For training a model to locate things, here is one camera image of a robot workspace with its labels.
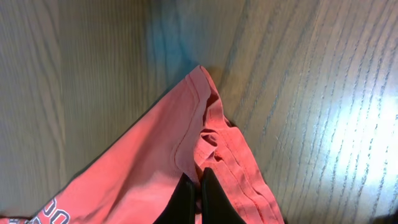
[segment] wood grain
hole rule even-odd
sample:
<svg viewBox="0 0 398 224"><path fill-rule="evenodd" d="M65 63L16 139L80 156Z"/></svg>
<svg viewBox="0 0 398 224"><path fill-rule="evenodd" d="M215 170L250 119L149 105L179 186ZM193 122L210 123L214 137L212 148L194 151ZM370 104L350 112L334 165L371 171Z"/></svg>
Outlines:
<svg viewBox="0 0 398 224"><path fill-rule="evenodd" d="M289 223L398 208L396 0L1 0L0 12L2 215L38 210L197 64Z"/></svg>

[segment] wooden floor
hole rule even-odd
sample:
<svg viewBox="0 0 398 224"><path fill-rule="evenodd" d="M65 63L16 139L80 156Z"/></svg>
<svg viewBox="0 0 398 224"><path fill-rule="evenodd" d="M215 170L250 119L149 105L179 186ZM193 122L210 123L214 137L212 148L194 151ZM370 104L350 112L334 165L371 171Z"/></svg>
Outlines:
<svg viewBox="0 0 398 224"><path fill-rule="evenodd" d="M30 215L197 64L289 223L398 207L398 1L0 0L0 214Z"/></svg>

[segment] red t-shirt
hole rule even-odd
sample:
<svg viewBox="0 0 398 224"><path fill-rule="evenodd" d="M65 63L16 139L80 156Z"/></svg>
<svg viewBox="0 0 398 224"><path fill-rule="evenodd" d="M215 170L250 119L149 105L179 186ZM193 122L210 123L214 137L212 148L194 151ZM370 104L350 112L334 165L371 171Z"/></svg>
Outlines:
<svg viewBox="0 0 398 224"><path fill-rule="evenodd" d="M214 170L245 222L283 223L250 148L224 117L215 84L201 66L30 221L153 223L183 172L198 183L195 163ZM0 219L0 224L24 222Z"/></svg>

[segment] pink fabric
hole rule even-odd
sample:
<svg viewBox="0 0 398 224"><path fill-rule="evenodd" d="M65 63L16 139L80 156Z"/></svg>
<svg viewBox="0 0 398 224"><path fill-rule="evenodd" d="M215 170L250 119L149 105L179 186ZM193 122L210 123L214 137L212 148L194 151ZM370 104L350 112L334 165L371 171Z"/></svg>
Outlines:
<svg viewBox="0 0 398 224"><path fill-rule="evenodd" d="M224 117L215 84L200 66L32 220L152 223L183 172L198 183L195 163L214 170L247 223L283 223L250 148Z"/></svg>

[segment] folded clothing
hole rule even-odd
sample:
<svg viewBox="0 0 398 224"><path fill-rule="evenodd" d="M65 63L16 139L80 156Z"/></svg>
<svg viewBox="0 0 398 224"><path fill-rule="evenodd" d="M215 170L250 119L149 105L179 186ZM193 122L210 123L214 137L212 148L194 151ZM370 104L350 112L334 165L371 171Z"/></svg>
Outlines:
<svg viewBox="0 0 398 224"><path fill-rule="evenodd" d="M182 173L211 167L246 223L283 223L275 197L238 128L224 117L208 72L197 66L32 223L153 223ZM3 218L2 223L24 219ZM197 215L196 223L201 223Z"/></svg>

